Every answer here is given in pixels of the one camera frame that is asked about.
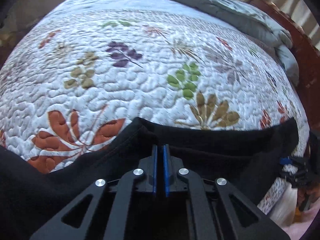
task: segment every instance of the gray blanket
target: gray blanket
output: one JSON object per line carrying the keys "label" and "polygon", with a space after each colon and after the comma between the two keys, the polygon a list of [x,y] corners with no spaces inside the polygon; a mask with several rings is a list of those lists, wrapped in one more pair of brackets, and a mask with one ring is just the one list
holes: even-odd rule
{"label": "gray blanket", "polygon": [[285,72],[294,85],[299,82],[298,64],[290,52],[292,40],[284,29],[269,15],[239,0],[174,0],[217,17],[241,32],[275,48]]}

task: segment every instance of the wooden headboard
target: wooden headboard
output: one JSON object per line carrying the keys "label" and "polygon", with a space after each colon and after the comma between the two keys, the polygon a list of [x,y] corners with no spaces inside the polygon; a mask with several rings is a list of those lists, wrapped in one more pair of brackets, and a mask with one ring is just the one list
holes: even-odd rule
{"label": "wooden headboard", "polygon": [[267,0],[246,0],[264,11],[282,27],[287,29],[293,40],[292,54],[299,65],[299,85],[297,93],[306,111],[310,129],[320,131],[320,52],[311,44],[311,39],[305,35],[287,14]]}

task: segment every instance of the round metal joint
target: round metal joint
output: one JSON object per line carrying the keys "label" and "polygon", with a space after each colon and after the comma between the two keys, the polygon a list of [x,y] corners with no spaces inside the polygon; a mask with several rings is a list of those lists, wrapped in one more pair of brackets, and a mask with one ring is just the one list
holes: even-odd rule
{"label": "round metal joint", "polygon": [[224,179],[224,178],[219,178],[219,179],[217,179],[217,184],[221,185],[221,186],[226,185],[227,184],[227,180]]}
{"label": "round metal joint", "polygon": [[186,169],[186,168],[182,168],[182,169],[179,170],[179,173],[180,173],[181,175],[187,175],[187,174],[189,173],[189,170]]}
{"label": "round metal joint", "polygon": [[137,176],[141,175],[142,173],[143,173],[143,169],[135,169],[135,170],[133,171],[133,174],[134,174],[134,175],[137,175]]}
{"label": "round metal joint", "polygon": [[96,180],[96,186],[102,187],[106,184],[106,181],[104,179],[98,179]]}

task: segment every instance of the white quilted bedspread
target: white quilted bedspread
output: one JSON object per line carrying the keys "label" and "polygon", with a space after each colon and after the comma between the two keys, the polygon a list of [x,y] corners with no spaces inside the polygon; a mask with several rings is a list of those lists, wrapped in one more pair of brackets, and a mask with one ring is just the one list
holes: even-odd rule
{"label": "white quilted bedspread", "polygon": [[[47,173],[107,147],[137,116],[210,130],[294,116],[303,155],[307,118],[271,49],[178,3],[134,1],[67,0],[24,37],[0,71],[3,146]],[[260,209],[284,189],[277,179]]]}

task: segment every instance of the black pants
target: black pants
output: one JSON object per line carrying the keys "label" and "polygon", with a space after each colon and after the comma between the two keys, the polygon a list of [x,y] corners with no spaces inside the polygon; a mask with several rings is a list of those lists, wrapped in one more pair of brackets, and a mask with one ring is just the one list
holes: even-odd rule
{"label": "black pants", "polygon": [[28,239],[95,180],[135,169],[153,144],[169,144],[186,168],[204,179],[228,179],[257,205],[278,176],[279,158],[291,155],[298,140],[294,119],[262,131],[202,131],[135,118],[107,150],[49,174],[1,147],[0,239]]}

